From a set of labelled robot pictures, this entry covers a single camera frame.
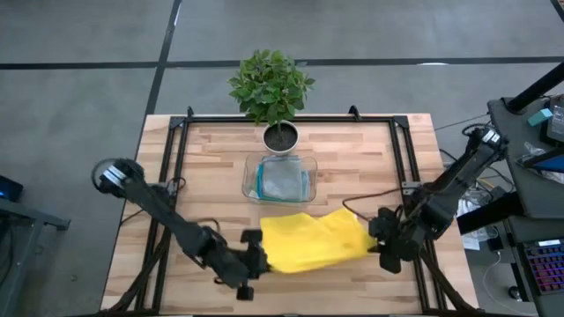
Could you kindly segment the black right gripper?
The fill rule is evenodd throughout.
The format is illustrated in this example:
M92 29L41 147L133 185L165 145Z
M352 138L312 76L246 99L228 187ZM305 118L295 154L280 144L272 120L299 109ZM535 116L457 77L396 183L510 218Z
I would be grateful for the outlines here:
M377 240L379 264L390 273L400 273L401 260L414 260L426 237L424 228L414 221L403 223L396 212L386 207L368 222L369 235Z

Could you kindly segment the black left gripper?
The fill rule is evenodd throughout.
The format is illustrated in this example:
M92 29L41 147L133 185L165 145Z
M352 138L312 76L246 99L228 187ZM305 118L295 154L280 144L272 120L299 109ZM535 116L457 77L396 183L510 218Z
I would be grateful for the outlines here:
M224 252L219 258L219 269L216 271L216 284L239 286L236 298L240 301L252 301L255 289L248 286L248 280L258 279L269 272L267 254L258 247L263 240L260 229L246 229L241 233L241 243L250 245L247 250L231 250Z

